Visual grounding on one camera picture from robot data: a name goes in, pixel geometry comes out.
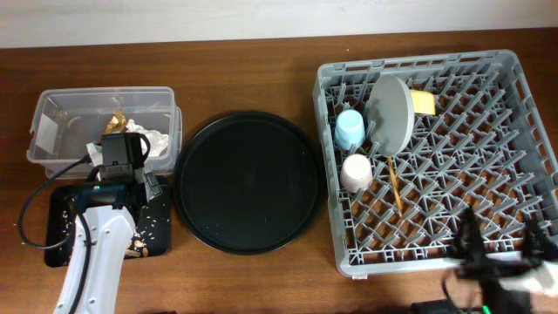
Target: black circular tray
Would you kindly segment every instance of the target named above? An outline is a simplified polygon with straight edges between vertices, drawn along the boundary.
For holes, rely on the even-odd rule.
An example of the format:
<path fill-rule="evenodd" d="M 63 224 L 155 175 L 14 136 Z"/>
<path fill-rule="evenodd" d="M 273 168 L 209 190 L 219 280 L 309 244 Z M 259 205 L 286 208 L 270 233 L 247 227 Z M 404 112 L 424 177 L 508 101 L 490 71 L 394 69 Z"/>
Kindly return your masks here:
<path fill-rule="evenodd" d="M 308 136 L 269 113 L 235 113 L 199 131 L 174 169 L 174 200 L 190 231 L 228 253 L 281 248 L 310 224 L 325 190 Z"/>

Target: blue cup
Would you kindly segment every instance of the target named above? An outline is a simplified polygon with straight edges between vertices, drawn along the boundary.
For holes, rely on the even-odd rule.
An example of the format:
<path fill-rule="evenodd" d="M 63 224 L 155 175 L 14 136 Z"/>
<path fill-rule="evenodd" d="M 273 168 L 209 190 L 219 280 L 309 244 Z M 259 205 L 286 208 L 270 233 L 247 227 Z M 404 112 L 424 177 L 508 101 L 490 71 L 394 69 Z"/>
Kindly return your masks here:
<path fill-rule="evenodd" d="M 337 116 L 334 140 L 344 150 L 352 145 L 360 147 L 364 143 L 363 116 L 354 109 L 343 111 Z"/>

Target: sponge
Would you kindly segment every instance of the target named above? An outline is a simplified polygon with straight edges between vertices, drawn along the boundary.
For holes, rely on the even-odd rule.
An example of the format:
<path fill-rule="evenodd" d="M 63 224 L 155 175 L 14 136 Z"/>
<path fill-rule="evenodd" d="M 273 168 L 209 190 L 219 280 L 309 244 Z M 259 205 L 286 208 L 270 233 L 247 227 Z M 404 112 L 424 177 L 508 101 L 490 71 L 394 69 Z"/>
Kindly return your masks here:
<path fill-rule="evenodd" d="M 431 92 L 411 90 L 411 98 L 415 113 L 436 114 L 436 102 Z"/>

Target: white cup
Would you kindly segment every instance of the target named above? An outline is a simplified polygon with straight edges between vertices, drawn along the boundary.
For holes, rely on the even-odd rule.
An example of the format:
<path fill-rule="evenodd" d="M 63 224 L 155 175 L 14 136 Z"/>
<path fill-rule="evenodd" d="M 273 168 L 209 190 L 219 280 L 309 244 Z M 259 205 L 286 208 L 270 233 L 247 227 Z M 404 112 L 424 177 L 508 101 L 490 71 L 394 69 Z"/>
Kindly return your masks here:
<path fill-rule="evenodd" d="M 341 167 L 341 185 L 351 193 L 360 188 L 367 189 L 372 184 L 372 164 L 362 154 L 347 157 Z"/>
<path fill-rule="evenodd" d="M 344 150 L 352 145 L 360 147 L 364 143 L 363 116 L 354 109 L 345 110 L 337 116 L 334 139 Z"/>

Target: gray dish rack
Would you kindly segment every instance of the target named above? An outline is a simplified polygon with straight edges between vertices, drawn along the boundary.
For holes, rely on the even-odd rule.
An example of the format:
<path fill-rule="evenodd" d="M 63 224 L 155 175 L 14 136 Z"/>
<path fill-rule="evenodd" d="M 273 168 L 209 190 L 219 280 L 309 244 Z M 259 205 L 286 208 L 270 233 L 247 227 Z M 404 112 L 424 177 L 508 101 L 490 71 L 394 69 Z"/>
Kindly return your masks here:
<path fill-rule="evenodd" d="M 332 138 L 337 115 L 366 117 L 381 75 L 436 96 L 435 116 L 415 115 L 411 141 L 393 157 L 402 217 L 386 159 L 367 140 L 346 152 Z M 313 92 L 328 183 L 337 269 L 344 276 L 452 267 L 447 249 L 472 206 L 492 257 L 514 259 L 525 217 L 558 242 L 558 163 L 517 56 L 478 51 L 322 65 Z M 374 123 L 367 122 L 367 133 Z M 344 159 L 371 160 L 374 182 L 351 194 L 339 185 Z"/>

